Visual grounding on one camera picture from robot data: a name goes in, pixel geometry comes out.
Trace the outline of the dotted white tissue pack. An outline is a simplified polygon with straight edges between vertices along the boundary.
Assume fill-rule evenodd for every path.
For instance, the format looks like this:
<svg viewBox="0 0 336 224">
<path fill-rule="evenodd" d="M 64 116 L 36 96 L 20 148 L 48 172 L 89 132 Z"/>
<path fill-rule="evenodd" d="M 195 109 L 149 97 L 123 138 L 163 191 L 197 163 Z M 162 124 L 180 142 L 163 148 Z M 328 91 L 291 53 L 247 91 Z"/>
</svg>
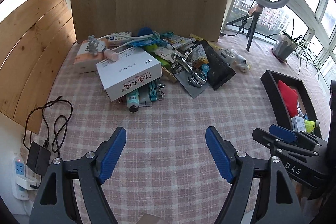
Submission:
<svg viewBox="0 0 336 224">
<path fill-rule="evenodd" d="M 110 47 L 116 47 L 128 42 L 130 40 L 129 36 L 132 36 L 131 32 L 118 32 L 111 34 L 106 39 Z"/>
</svg>

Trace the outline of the blue round puff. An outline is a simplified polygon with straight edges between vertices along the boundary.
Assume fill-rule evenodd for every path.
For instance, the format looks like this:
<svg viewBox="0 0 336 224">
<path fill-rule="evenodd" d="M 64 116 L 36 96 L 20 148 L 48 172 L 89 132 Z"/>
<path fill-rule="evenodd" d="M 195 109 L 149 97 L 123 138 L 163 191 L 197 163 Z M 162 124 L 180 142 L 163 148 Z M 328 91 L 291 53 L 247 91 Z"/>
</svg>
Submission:
<svg viewBox="0 0 336 224">
<path fill-rule="evenodd" d="M 153 31 L 149 27 L 143 27 L 138 31 L 137 36 L 146 36 L 146 35 L 152 35 Z"/>
</svg>

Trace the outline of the red fabric pouch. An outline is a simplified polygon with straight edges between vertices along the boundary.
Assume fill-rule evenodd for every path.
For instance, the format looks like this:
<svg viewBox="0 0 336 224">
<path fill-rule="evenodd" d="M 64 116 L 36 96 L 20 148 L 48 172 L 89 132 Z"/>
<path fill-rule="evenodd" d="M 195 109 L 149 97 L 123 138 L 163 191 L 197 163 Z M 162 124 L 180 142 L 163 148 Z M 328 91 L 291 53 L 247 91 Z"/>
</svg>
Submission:
<svg viewBox="0 0 336 224">
<path fill-rule="evenodd" d="M 298 94 L 294 89 L 281 80 L 278 81 L 278 88 L 285 102 L 289 116 L 290 118 L 293 118 L 297 115 Z"/>
</svg>

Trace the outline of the black flat package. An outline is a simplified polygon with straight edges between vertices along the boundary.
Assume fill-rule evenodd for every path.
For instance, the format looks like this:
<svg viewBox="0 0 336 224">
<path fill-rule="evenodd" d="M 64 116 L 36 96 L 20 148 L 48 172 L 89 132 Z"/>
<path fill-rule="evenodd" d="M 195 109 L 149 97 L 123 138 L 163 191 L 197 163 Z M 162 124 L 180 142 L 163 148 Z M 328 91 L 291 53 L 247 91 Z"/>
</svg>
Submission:
<svg viewBox="0 0 336 224">
<path fill-rule="evenodd" d="M 202 44 L 205 49 L 210 67 L 207 79 L 213 90 L 216 91 L 234 77 L 236 73 L 207 41 L 201 40 L 197 44 Z"/>
</svg>

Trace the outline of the small pink bottle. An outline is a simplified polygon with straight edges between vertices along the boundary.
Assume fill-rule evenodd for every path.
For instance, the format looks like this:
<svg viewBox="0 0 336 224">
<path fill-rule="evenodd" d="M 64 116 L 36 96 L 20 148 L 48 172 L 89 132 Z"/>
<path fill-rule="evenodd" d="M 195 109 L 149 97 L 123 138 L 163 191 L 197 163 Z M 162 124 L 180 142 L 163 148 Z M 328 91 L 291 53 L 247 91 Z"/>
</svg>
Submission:
<svg viewBox="0 0 336 224">
<path fill-rule="evenodd" d="M 104 49 L 103 55 L 105 56 L 105 58 L 113 62 L 116 62 L 119 60 L 118 53 L 116 53 L 115 51 L 112 51 L 111 49 Z"/>
</svg>

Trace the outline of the potted spider plant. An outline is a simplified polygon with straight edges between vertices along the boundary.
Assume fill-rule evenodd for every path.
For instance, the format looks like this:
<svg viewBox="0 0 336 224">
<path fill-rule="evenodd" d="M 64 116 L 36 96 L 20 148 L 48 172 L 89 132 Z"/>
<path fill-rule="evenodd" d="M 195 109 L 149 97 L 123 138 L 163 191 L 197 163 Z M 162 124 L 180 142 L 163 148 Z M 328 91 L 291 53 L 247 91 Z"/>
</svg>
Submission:
<svg viewBox="0 0 336 224">
<path fill-rule="evenodd" d="M 272 48 L 272 53 L 278 61 L 285 63 L 287 58 L 295 53 L 299 59 L 305 60 L 306 63 L 311 63 L 316 71 L 322 68 L 321 60 L 318 55 L 309 47 L 311 36 L 315 35 L 314 31 L 307 31 L 303 35 L 294 36 L 294 20 L 292 20 L 293 28 L 291 33 L 284 30 L 275 34 L 265 36 L 265 38 L 276 38 L 276 43 Z"/>
</svg>

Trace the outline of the white cardboard box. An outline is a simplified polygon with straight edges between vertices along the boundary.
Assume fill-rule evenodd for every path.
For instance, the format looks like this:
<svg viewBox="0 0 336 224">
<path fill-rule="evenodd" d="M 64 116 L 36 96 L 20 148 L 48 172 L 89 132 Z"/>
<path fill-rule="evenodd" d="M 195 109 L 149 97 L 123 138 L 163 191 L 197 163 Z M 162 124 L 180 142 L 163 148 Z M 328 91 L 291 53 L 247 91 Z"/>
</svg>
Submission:
<svg viewBox="0 0 336 224">
<path fill-rule="evenodd" d="M 162 76 L 161 62 L 135 47 L 119 53 L 115 62 L 105 59 L 97 63 L 96 68 L 112 102 Z"/>
</svg>

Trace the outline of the teal hand cream tube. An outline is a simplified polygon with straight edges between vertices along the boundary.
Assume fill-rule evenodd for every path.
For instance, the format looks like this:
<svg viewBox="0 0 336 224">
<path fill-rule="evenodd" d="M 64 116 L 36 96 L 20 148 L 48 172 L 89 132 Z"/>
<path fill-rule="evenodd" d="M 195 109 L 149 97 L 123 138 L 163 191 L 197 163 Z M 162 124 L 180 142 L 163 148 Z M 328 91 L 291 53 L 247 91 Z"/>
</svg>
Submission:
<svg viewBox="0 0 336 224">
<path fill-rule="evenodd" d="M 139 92 L 138 89 L 126 95 L 126 105 L 131 113 L 135 113 L 139 108 Z"/>
</svg>

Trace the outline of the yellow shuttlecock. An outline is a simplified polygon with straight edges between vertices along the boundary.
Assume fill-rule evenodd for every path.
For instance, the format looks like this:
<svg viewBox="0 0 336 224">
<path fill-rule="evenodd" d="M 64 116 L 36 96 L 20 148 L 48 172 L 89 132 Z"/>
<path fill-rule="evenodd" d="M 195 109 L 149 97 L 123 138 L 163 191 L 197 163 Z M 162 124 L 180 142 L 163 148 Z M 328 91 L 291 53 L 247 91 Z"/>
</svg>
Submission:
<svg viewBox="0 0 336 224">
<path fill-rule="evenodd" d="M 319 127 L 319 120 L 311 121 L 311 120 L 304 120 L 306 132 L 311 133 L 314 131 L 315 128 Z"/>
</svg>

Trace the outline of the white blue tin box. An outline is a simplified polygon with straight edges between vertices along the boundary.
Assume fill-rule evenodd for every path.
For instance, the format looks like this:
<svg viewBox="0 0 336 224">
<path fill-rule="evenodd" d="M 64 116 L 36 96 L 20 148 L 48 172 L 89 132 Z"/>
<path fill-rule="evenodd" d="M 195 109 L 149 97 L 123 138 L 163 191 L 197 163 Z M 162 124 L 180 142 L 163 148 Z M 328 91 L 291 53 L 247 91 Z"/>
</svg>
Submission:
<svg viewBox="0 0 336 224">
<path fill-rule="evenodd" d="M 291 122 L 292 122 L 292 127 L 294 129 L 294 131 L 297 131 L 297 132 L 305 132 L 306 131 L 306 127 L 305 127 L 305 120 L 303 117 L 300 117 L 300 116 L 294 116 L 292 119 L 291 119 Z"/>
</svg>

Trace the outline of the black power adapter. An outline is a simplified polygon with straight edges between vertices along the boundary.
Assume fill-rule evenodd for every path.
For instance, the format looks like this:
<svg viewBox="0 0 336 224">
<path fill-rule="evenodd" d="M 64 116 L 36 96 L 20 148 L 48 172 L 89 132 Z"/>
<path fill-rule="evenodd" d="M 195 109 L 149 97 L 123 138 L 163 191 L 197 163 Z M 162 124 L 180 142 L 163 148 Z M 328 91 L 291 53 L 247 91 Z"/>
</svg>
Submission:
<svg viewBox="0 0 336 224">
<path fill-rule="evenodd" d="M 36 142 L 32 142 L 27 158 L 27 167 L 34 173 L 44 176 L 49 167 L 51 152 Z"/>
</svg>

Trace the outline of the black tray box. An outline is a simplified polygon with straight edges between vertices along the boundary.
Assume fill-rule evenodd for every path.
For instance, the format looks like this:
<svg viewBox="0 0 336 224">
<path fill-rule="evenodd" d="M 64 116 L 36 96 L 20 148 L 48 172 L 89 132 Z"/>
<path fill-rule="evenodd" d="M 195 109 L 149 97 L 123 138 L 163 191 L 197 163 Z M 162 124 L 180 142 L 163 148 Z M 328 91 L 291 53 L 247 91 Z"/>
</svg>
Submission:
<svg viewBox="0 0 336 224">
<path fill-rule="evenodd" d="M 308 120 L 317 120 L 313 104 L 301 80 L 267 70 L 261 76 L 261 81 L 279 126 L 292 129 L 291 119 L 298 114 L 298 106 Z"/>
</svg>

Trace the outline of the orange tissue pack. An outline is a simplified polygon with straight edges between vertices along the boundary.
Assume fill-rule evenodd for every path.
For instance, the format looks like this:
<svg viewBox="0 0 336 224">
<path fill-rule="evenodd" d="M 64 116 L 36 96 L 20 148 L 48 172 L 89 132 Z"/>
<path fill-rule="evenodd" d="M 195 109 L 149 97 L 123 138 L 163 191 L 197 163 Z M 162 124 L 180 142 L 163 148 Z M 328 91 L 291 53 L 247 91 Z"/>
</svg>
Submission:
<svg viewBox="0 0 336 224">
<path fill-rule="evenodd" d="M 88 73 L 97 71 L 96 64 L 104 60 L 104 55 L 102 50 L 109 45 L 106 38 L 98 41 L 97 55 L 90 53 L 88 51 L 88 42 L 83 40 L 81 46 L 77 52 L 75 60 L 73 62 L 75 72 L 77 73 Z"/>
</svg>

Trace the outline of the metal clamp tool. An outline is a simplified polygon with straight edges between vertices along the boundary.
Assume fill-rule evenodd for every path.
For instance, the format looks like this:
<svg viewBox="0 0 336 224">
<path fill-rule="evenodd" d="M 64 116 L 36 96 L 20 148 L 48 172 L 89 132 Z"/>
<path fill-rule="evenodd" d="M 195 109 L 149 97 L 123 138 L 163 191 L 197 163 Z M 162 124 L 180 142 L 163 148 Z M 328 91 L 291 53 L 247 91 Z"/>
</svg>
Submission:
<svg viewBox="0 0 336 224">
<path fill-rule="evenodd" d="M 171 72 L 177 74 L 184 69 L 189 75 L 189 83 L 194 87 L 201 87 L 207 82 L 206 76 L 202 71 L 196 71 L 193 67 L 187 62 L 189 55 L 192 53 L 191 48 L 186 48 L 185 54 L 183 57 L 180 57 L 177 53 L 172 53 L 171 58 L 174 61 L 171 66 Z"/>
</svg>

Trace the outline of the white round device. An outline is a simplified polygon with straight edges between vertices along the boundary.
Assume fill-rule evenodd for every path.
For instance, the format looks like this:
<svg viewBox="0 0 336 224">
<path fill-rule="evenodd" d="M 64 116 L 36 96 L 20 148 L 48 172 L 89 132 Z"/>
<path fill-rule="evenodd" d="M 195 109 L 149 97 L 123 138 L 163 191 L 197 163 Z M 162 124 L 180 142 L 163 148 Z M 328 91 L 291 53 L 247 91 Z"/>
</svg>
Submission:
<svg viewBox="0 0 336 224">
<path fill-rule="evenodd" d="M 224 59 L 224 61 L 229 66 L 231 66 L 236 60 L 236 55 L 234 53 L 232 53 L 231 50 L 223 48 L 223 49 L 221 49 L 220 54 L 221 54 L 222 58 Z"/>
</svg>

